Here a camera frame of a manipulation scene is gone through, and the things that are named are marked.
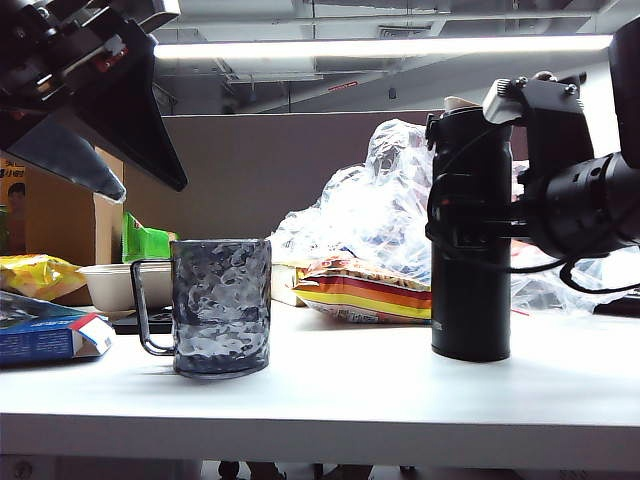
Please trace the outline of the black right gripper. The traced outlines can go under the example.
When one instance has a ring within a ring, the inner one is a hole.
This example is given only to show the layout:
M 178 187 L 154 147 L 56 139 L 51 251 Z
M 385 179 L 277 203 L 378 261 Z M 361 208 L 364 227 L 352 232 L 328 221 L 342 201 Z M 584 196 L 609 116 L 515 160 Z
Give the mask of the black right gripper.
M 516 238 L 550 246 L 547 220 L 549 177 L 538 168 L 517 176 L 523 193 L 514 204 L 445 198 L 427 207 L 427 237 L 442 249 L 485 249 L 495 239 Z

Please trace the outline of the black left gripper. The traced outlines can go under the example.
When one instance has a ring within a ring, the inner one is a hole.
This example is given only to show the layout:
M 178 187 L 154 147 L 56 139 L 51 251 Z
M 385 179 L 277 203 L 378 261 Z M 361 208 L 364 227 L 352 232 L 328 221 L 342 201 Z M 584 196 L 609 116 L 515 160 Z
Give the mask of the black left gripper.
M 150 1 L 4 1 L 1 122 L 33 125 L 5 153 L 113 202 L 126 188 L 93 146 L 175 191 L 188 179 L 153 95 Z

